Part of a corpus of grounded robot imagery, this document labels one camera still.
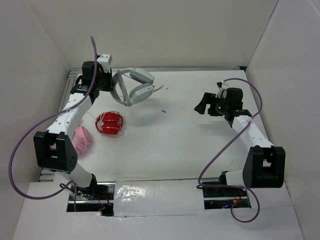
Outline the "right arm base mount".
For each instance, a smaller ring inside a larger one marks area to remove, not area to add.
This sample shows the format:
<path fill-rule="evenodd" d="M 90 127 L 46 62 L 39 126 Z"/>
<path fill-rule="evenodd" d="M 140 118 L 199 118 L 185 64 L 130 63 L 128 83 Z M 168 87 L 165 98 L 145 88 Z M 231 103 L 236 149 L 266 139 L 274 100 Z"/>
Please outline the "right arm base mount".
<path fill-rule="evenodd" d="M 204 185 L 212 185 L 212 188 L 204 188 L 197 185 L 203 194 L 203 204 L 205 210 L 230 209 L 234 203 L 235 208 L 250 208 L 250 202 L 247 200 L 247 192 L 243 189 L 232 187 L 216 187 L 220 185 L 217 180 L 205 181 Z"/>

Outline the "white grey headphones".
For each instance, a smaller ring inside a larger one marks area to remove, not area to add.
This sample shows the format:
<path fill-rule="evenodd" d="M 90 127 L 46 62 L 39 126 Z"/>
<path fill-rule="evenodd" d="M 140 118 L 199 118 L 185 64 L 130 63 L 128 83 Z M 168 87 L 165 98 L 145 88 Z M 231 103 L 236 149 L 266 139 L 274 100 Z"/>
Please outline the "white grey headphones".
<path fill-rule="evenodd" d="M 123 76 L 139 83 L 130 92 L 127 91 Z M 126 107 L 131 107 L 148 99 L 153 93 L 161 90 L 164 85 L 155 88 L 155 77 L 142 68 L 118 69 L 112 77 L 114 88 L 110 92 L 113 99 Z"/>

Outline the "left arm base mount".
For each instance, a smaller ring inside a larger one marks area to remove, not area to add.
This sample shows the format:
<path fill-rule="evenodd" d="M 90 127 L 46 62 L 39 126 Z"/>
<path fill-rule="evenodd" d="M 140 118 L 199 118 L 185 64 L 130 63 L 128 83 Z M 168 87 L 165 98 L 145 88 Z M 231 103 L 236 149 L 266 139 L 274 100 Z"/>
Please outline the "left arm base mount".
<path fill-rule="evenodd" d="M 69 197 L 66 211 L 73 213 L 97 212 L 101 216 L 112 217 L 114 215 L 115 182 L 98 182 L 94 195 L 85 194 L 78 190 L 75 195 L 75 187 L 67 187 Z"/>

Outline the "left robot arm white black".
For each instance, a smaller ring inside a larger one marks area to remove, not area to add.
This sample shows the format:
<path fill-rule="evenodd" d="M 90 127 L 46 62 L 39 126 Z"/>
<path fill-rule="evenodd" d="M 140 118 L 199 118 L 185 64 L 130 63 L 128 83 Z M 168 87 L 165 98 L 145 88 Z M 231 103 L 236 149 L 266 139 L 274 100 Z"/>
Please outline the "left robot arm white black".
<path fill-rule="evenodd" d="M 85 61 L 62 112 L 46 131 L 38 131 L 33 137 L 37 165 L 63 174 L 75 182 L 79 191 L 92 196 L 96 193 L 97 179 L 78 163 L 72 139 L 100 91 L 110 92 L 114 88 L 111 62 L 108 54 L 100 55 L 97 61 Z"/>

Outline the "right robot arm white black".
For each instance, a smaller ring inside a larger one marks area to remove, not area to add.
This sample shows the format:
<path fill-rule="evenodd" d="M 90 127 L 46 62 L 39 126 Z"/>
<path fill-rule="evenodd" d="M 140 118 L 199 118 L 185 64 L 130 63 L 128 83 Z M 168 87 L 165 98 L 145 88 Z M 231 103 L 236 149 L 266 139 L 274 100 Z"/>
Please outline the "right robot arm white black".
<path fill-rule="evenodd" d="M 243 109 L 240 88 L 222 88 L 218 94 L 204 93 L 194 110 L 203 115 L 207 105 L 210 116 L 223 116 L 246 146 L 248 153 L 242 170 L 224 171 L 220 182 L 247 188 L 281 188 L 284 183 L 286 152 L 274 146 L 259 130 L 252 114 Z"/>

